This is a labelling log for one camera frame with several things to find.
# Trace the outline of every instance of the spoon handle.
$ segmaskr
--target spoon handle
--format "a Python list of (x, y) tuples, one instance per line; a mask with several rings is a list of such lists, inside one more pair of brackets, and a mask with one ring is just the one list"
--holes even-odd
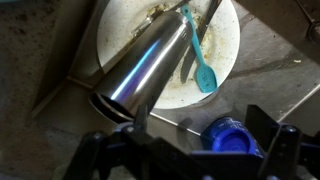
[(185, 15), (187, 17), (187, 19), (189, 20), (191, 26), (192, 26), (192, 30), (193, 30), (193, 36), (192, 36), (192, 45), (193, 45), (193, 48), (196, 52), (196, 55), (197, 55), (197, 58), (200, 62), (200, 65), (205, 65), (205, 62), (204, 62), (204, 59), (203, 59), (203, 56), (202, 56), (202, 53), (201, 53), (201, 49), (200, 49), (200, 44), (199, 44), (199, 39), (198, 39), (198, 36), (197, 36), (197, 32), (196, 32), (196, 28), (195, 28), (195, 25), (193, 23), (193, 18), (192, 18), (192, 15), (191, 15), (191, 11), (188, 7), (188, 5), (183, 5), (181, 7), (181, 13), (183, 15)]

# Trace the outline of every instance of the white plate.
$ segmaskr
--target white plate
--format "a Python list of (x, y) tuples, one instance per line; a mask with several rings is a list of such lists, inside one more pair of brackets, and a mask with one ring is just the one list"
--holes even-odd
[[(190, 1), (190, 8), (197, 24), (211, 0)], [(178, 3), (175, 0), (111, 0), (100, 20), (97, 47), (101, 65), (118, 53), (130, 40), (130, 32), (141, 23), (155, 6), (168, 9)], [(213, 16), (201, 44), (206, 62), (214, 69), (218, 86), (229, 75), (239, 50), (240, 29), (236, 11), (230, 0), (223, 0)], [(194, 62), (185, 84), (180, 82), (182, 61), (162, 92), (155, 108), (173, 109), (199, 102), (210, 93), (202, 93), (193, 76)]]

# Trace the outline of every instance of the stainless steel tumbler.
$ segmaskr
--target stainless steel tumbler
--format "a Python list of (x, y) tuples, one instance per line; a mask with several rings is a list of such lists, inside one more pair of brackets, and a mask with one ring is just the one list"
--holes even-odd
[(187, 18), (164, 12), (90, 93), (91, 104), (111, 120), (133, 120), (139, 106), (152, 110), (192, 38)]

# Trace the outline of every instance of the blue lid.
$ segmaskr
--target blue lid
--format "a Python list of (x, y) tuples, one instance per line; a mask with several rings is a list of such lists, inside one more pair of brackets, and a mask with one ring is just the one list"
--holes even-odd
[(218, 152), (233, 151), (255, 154), (256, 146), (253, 138), (247, 131), (241, 129), (228, 129), (215, 136), (212, 150)]

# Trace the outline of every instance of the plastic spoon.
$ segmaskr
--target plastic spoon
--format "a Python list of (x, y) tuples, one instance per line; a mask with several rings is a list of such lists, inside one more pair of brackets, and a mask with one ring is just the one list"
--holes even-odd
[(188, 18), (193, 29), (192, 45), (196, 52), (197, 59), (199, 61), (199, 67), (196, 72), (196, 79), (198, 82), (198, 86), (203, 93), (214, 92), (217, 90), (216, 75), (213, 69), (210, 66), (208, 66), (203, 59), (198, 36), (196, 33), (196, 28), (193, 23), (193, 18), (188, 5), (183, 5), (181, 7), (181, 13)]

